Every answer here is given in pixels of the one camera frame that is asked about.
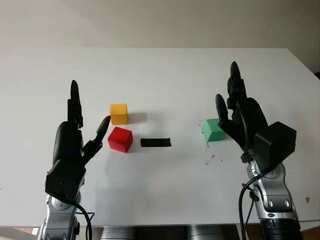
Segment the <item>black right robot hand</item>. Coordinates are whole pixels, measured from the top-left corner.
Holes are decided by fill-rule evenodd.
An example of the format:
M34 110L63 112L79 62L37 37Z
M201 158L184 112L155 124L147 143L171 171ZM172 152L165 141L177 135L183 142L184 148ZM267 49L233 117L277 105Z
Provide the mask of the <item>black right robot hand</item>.
M254 136L268 126L258 102L247 97L244 80L235 61L230 66L227 81L228 99L217 94L215 104L219 117L219 127L247 152L254 148Z

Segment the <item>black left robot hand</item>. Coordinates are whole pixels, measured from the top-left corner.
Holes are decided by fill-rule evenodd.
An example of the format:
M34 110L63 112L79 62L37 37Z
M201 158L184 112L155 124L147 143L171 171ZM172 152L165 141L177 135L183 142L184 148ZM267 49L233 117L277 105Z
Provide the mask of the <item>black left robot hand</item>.
M86 165L103 146L111 117L106 116L96 131L93 140L83 144L81 128L84 126L78 83L73 80L70 86L70 98L67 100L67 120L62 122L56 132L53 160L75 161Z

